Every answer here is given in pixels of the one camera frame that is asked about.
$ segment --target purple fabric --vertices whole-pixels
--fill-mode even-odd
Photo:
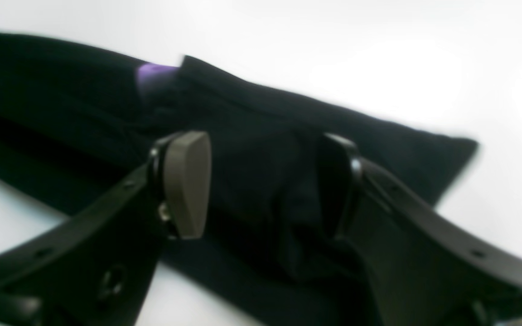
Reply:
[[[143,64],[136,71],[136,86],[145,105],[154,105],[158,94],[173,79],[178,67],[162,66],[160,64]]]

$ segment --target white surface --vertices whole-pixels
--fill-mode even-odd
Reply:
[[[479,156],[439,212],[522,257],[522,0],[0,0],[0,31],[170,66],[190,54],[246,80],[477,139]],[[10,230],[0,243],[24,239]]]

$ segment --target black cloth bag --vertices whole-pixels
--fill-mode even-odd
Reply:
[[[162,261],[270,326],[378,325],[360,261],[324,234],[315,141],[353,140],[432,205],[477,143],[248,83],[191,56],[147,106],[135,80],[145,63],[0,34],[0,179],[73,215],[145,163],[154,140],[205,130],[205,235],[167,243]]]

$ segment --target black fabric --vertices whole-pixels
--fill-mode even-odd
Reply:
[[[430,204],[476,142],[248,83],[190,56],[161,103],[145,107],[135,84],[144,63],[0,34],[0,178],[74,214],[143,164],[157,138],[206,130],[213,178],[205,236],[166,244],[163,261],[270,326],[377,324],[360,262],[323,231],[317,137],[352,139]]]

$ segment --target white background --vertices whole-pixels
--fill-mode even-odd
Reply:
[[[169,66],[190,54],[245,80],[476,139],[480,153],[439,213],[522,257],[522,0],[0,0],[0,31]],[[0,251],[60,220],[0,184]],[[157,280],[139,325],[252,322],[165,266]]]

